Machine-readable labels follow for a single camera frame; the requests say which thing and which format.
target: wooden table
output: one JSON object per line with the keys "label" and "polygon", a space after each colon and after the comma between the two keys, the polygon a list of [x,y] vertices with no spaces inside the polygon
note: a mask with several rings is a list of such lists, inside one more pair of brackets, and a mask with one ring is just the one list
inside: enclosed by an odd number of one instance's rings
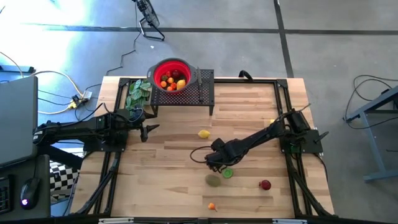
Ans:
{"label": "wooden table", "polygon": [[[114,107],[120,77],[104,77],[98,103]],[[308,104],[304,81],[289,78],[289,92],[293,108]],[[96,115],[105,113],[101,108]],[[310,108],[303,111],[311,126]],[[189,153],[196,147],[209,146],[216,138],[225,141],[245,138],[268,126],[277,117],[275,94],[267,84],[215,84],[213,116],[201,106],[161,106],[159,116],[145,124],[160,124],[149,133],[143,143],[139,131],[131,131],[121,163],[114,195],[113,217],[224,217],[224,218],[292,218],[292,199],[284,155],[279,141],[274,139],[250,150],[237,165],[234,175],[224,179],[204,164],[190,160]],[[209,139],[197,133],[209,130]],[[199,150],[194,157],[202,159],[210,151]],[[72,211],[89,199],[98,186],[103,152],[92,153],[81,167]],[[314,155],[303,155],[309,189],[333,213],[324,168]],[[221,177],[220,187],[210,187],[205,176]],[[267,179],[272,188],[261,190],[261,180]],[[304,211],[302,192],[298,190],[300,208]],[[108,189],[104,191],[102,207]],[[210,202],[218,212],[208,210]]]}

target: red colander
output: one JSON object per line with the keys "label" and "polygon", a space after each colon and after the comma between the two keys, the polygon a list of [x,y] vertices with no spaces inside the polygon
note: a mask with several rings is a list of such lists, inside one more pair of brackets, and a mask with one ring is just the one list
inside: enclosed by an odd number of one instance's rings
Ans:
{"label": "red colander", "polygon": [[[171,72],[174,70],[178,70],[178,71],[182,72],[182,74],[187,79],[186,80],[187,84],[179,90],[174,90],[174,91],[164,90],[162,88],[162,86],[160,85],[161,77],[166,72],[169,72],[169,71]],[[186,89],[186,87],[189,86],[191,83],[195,83],[197,80],[197,76],[196,76],[195,67],[191,66],[188,62],[186,62],[182,59],[179,59],[179,58],[167,58],[148,69],[147,79],[150,83],[152,83],[154,86],[156,86],[160,91],[164,91],[166,93],[173,94],[173,93],[179,93],[181,91],[184,91],[184,89]]]}

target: gray floor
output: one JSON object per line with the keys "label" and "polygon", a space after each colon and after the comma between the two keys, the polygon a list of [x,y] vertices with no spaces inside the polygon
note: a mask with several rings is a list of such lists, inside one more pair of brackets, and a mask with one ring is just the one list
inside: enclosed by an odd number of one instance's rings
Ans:
{"label": "gray floor", "polygon": [[[0,49],[20,65],[69,74],[81,90],[100,83],[108,69],[117,67],[120,55],[132,49],[132,40],[137,35],[136,32],[43,31],[36,26],[10,26],[8,22],[134,27],[131,1],[9,2],[0,14],[0,26],[8,24],[10,32],[0,36]],[[278,28],[272,0],[153,0],[152,3],[161,27]],[[280,6],[287,29],[398,29],[395,0],[280,0]],[[236,76],[245,69],[255,77],[286,77],[279,34],[168,32],[165,35],[165,42],[140,37],[137,52],[125,57],[125,67],[110,75],[145,75],[147,68],[159,60],[181,57],[201,68],[215,69],[217,76]],[[287,43],[294,76],[305,80],[314,122],[321,131],[330,132],[323,140],[324,159],[336,214],[397,222],[398,178],[363,182],[363,175],[377,171],[366,134],[350,129],[341,119],[355,76],[398,78],[397,36],[287,35]],[[67,96],[75,94],[71,84],[56,75],[42,75],[39,83],[42,90]],[[374,98],[385,89],[378,83],[370,83],[360,92]],[[65,100],[44,94],[40,97],[57,102]],[[351,108],[364,103],[356,97]],[[57,111],[63,107],[40,102],[40,109]],[[88,112],[82,110],[78,114],[82,118]],[[39,115],[39,122],[48,119],[75,121],[75,116],[72,111]],[[386,159],[390,164],[393,161],[391,167],[394,167],[398,154],[390,152]]]}

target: lemon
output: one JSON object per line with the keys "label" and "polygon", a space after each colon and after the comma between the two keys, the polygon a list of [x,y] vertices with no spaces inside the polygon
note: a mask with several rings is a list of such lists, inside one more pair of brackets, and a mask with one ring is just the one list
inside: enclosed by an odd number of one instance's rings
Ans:
{"label": "lemon", "polygon": [[186,85],[185,80],[178,81],[177,82],[177,90],[184,88],[185,85]]}
{"label": "lemon", "polygon": [[206,130],[201,130],[201,131],[199,131],[198,135],[201,138],[208,138],[210,136],[210,132],[208,132]]}

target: black metal frame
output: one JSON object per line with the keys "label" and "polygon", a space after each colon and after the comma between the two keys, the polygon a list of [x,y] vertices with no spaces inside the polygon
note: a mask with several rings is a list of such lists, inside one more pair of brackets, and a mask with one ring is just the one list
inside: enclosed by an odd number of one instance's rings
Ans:
{"label": "black metal frame", "polygon": [[[121,98],[122,98],[122,91],[124,86],[129,86],[132,84],[134,81],[138,80],[138,78],[121,78],[119,80],[119,85],[118,85],[118,93],[116,95],[116,101],[115,101],[115,107],[114,109],[118,109]],[[215,83],[253,83],[253,84],[272,84],[274,87],[275,91],[275,98],[276,98],[276,103],[277,103],[277,110],[278,114],[282,114],[283,107],[282,107],[282,100],[280,96],[279,90],[282,88],[284,92],[284,98],[286,102],[286,108],[287,110],[292,109],[292,104],[290,101],[290,95],[289,95],[289,89],[287,85],[287,80],[286,79],[273,79],[273,80],[268,80],[268,79],[227,79],[227,78],[215,78]],[[292,158],[289,152],[289,149],[281,149],[282,152],[285,152],[285,160],[287,164],[287,172],[288,172],[288,178],[289,178],[289,185],[290,185],[290,193],[292,196],[292,205],[294,209],[294,216],[295,218],[290,220],[290,221],[307,221],[307,223],[352,223],[352,224],[357,224],[357,223],[380,223],[380,222],[371,222],[371,221],[364,221],[364,220],[352,220],[352,219],[345,219],[345,218],[338,218],[337,216],[330,215],[326,211],[323,213],[322,211],[317,211],[319,216],[312,215],[312,207],[311,203],[318,203],[311,194],[311,191],[307,188],[307,184],[305,181],[305,174],[304,174],[304,167],[303,167],[303,162],[302,162],[302,157],[300,153],[296,153],[296,161],[297,161],[297,167],[298,169],[295,170],[293,163],[292,163]],[[121,156],[121,152],[116,152],[116,156]],[[101,176],[100,176],[100,182],[103,180],[103,178],[106,175],[106,170],[109,165],[109,159],[110,159],[110,152],[105,152],[105,157],[103,161],[103,167],[101,171]],[[105,215],[106,217],[104,218],[109,218],[111,211],[112,211],[112,204],[113,204],[113,198],[114,198],[114,191],[115,191],[115,186],[116,186],[116,179],[117,179],[117,172],[118,166],[116,168],[116,173],[113,175],[113,178],[111,180],[110,188],[109,188],[109,194],[108,194],[108,200],[106,203],[106,208],[104,210],[104,213],[100,213],[100,207],[101,207],[101,198],[97,200],[94,208],[94,216],[100,217],[101,215]],[[299,199],[297,196],[297,189],[295,185],[295,181],[298,180],[298,184],[300,186],[305,186],[303,190],[303,196],[304,196],[304,204],[305,204],[305,214],[301,212],[300,206],[299,206]],[[130,220],[134,220],[134,222],[149,222],[149,223],[200,223],[200,224],[210,224],[210,223],[283,223],[281,222],[284,219],[277,219],[277,218],[169,218],[169,217],[133,217],[133,218],[128,218]],[[60,223],[60,221],[63,221],[63,218],[51,218],[52,221],[51,223]]]}

